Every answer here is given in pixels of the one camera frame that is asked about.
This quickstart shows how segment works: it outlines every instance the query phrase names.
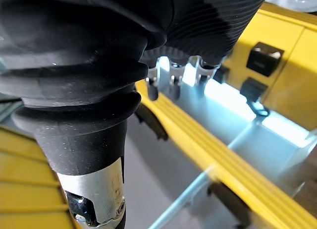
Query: metal rod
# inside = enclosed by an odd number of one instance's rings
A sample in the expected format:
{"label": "metal rod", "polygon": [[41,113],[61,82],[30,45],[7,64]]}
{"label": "metal rod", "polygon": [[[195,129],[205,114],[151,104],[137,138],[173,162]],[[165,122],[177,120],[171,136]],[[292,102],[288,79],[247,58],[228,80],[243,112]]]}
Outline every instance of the metal rod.
{"label": "metal rod", "polygon": [[160,215],[160,217],[149,227],[149,229],[163,228],[193,197],[202,187],[210,183],[208,172],[202,172],[185,191]]}

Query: yellow beam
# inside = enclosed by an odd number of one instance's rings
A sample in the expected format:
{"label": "yellow beam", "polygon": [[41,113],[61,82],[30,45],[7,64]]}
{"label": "yellow beam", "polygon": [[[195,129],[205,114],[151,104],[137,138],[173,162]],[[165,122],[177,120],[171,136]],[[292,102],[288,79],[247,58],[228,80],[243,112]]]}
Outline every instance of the yellow beam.
{"label": "yellow beam", "polygon": [[225,183],[260,217],[279,229],[316,229],[317,220],[227,148],[163,94],[151,101],[144,81],[136,84],[145,104],[169,137],[201,170]]}
{"label": "yellow beam", "polygon": [[37,185],[37,186],[51,186],[51,187],[60,186],[58,181],[39,181],[39,180],[30,180],[30,179],[24,179],[24,178],[11,178],[7,176],[3,176],[3,175],[0,175],[0,182],[29,184],[29,185]]}
{"label": "yellow beam", "polygon": [[43,212],[60,212],[67,211],[68,205],[49,205],[49,206],[15,206],[2,207],[0,206],[0,213],[43,213]]}

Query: yellow rail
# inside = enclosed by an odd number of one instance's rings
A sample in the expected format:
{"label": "yellow rail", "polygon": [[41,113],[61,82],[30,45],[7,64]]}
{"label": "yellow rail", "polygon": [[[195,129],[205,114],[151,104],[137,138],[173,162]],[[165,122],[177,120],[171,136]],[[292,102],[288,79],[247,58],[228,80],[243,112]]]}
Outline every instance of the yellow rail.
{"label": "yellow rail", "polygon": [[151,101],[144,81],[136,84],[145,104],[160,120],[169,137],[203,171],[225,183],[248,206],[278,229],[316,229],[317,220],[227,148],[163,94]]}

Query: metal clamp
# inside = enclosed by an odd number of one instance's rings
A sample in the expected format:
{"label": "metal clamp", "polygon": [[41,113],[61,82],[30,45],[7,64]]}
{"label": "metal clamp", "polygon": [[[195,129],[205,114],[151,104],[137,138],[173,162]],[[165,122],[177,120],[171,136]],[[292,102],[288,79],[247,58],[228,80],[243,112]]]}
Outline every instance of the metal clamp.
{"label": "metal clamp", "polygon": [[209,65],[206,63],[201,57],[197,59],[196,63],[196,80],[195,84],[205,85],[210,78],[213,78],[214,74],[216,73],[217,69],[220,67],[218,65]]}
{"label": "metal clamp", "polygon": [[177,100],[180,96],[180,85],[185,72],[185,66],[171,62],[169,63],[170,75],[170,95],[173,100]]}
{"label": "metal clamp", "polygon": [[113,229],[120,223],[125,213],[121,158],[93,173],[57,175],[79,223],[103,229]]}
{"label": "metal clamp", "polygon": [[155,66],[154,68],[149,69],[148,76],[145,79],[148,87],[148,96],[152,101],[158,99],[159,97],[159,76],[160,69]]}

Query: yellow metal frame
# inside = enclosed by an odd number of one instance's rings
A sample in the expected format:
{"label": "yellow metal frame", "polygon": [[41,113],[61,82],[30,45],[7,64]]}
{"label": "yellow metal frame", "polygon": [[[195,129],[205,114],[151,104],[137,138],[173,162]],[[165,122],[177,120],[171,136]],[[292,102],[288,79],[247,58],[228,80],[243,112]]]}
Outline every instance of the yellow metal frame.
{"label": "yellow metal frame", "polygon": [[1,125],[0,228],[79,229],[36,141]]}
{"label": "yellow metal frame", "polygon": [[[246,67],[249,53],[258,42],[284,50],[282,60],[268,77]],[[251,77],[265,84],[261,102],[312,131],[317,128],[316,53],[317,16],[265,3],[224,62],[230,68],[227,83],[240,89]]]}
{"label": "yellow metal frame", "polygon": [[145,104],[160,120],[169,137],[210,177],[225,183],[257,215],[278,229],[316,229],[317,219],[227,148],[163,94],[147,96],[144,81],[136,84]]}

